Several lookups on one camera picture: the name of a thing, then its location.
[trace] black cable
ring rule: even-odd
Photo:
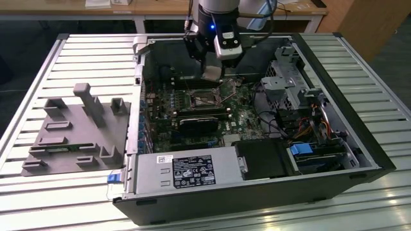
[[[271,27],[270,27],[269,33],[265,35],[265,37],[255,40],[255,45],[258,45],[262,41],[265,41],[274,33],[274,13],[275,13],[275,10],[277,10],[277,3],[278,2],[275,1],[275,5],[274,5],[274,8],[273,8],[274,10],[273,10],[273,13],[270,14]]]
[[[273,121],[275,121],[275,119],[270,120],[269,123],[271,124]],[[269,132],[271,133],[271,126],[269,126]]]
[[[278,7],[278,9],[283,10],[286,12],[286,21],[287,21],[287,18],[289,18],[289,12],[291,12],[290,10],[286,10],[286,5],[279,2],[282,5],[283,5],[283,9]]]
[[[257,90],[258,90],[259,85],[261,85],[261,82],[258,82],[258,83],[255,84],[255,86],[254,86],[254,95],[253,95],[253,108],[254,108],[255,114],[258,115],[261,121],[265,122],[265,123],[269,125],[269,127],[275,128],[275,129],[279,131],[279,133],[282,134],[282,136],[283,136],[285,138],[291,139],[291,137],[289,136],[289,134],[287,134],[278,126],[275,126],[275,125],[271,124],[267,120],[265,120],[265,119],[262,118],[262,116],[261,116],[262,113],[270,113],[270,114],[274,115],[275,112],[273,112],[273,111],[262,111],[262,112],[257,113],[258,111],[257,111],[255,101],[257,101],[257,94],[258,94],[258,91],[257,91]]]
[[[193,12],[193,4],[194,4],[194,0],[190,0],[189,2],[189,13],[187,13],[187,18],[186,18],[186,22],[185,22],[185,32],[186,34],[190,33],[190,17],[191,17],[191,12]]]

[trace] blue drive latch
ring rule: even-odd
[[[122,173],[113,173],[107,177],[107,184],[122,183]]]
[[[293,155],[313,153],[313,149],[309,143],[297,143],[294,146],[291,146],[290,150]]]

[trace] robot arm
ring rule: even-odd
[[[190,12],[193,12],[193,30],[197,35],[189,36],[189,19],[186,23],[186,45],[191,58],[202,63],[205,68],[207,52],[215,52],[225,67],[235,68],[241,62],[245,52],[257,45],[258,40],[243,36],[239,33],[238,18],[245,17],[273,17],[273,11],[267,15],[239,13],[241,0],[191,0]],[[194,41],[202,45],[199,51]]]

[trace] warning label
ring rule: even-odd
[[[210,155],[173,159],[173,172],[177,189],[217,184]]]

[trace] table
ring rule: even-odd
[[[135,34],[70,35],[56,41],[0,140],[3,230],[387,230],[411,223],[411,112],[347,41],[303,34],[319,61],[387,152],[397,171],[331,200],[139,227],[107,199],[111,171],[22,177],[22,164],[40,129],[47,98],[82,103],[72,86],[87,81],[100,102],[131,101]],[[317,85],[317,76],[306,68]]]
[[[146,20],[185,20],[189,0],[134,0],[129,6],[86,10],[86,0],[0,0],[0,20],[134,20],[139,33],[146,33]],[[306,32],[314,33],[327,14],[311,0],[286,4],[277,10],[275,20],[307,21]]]

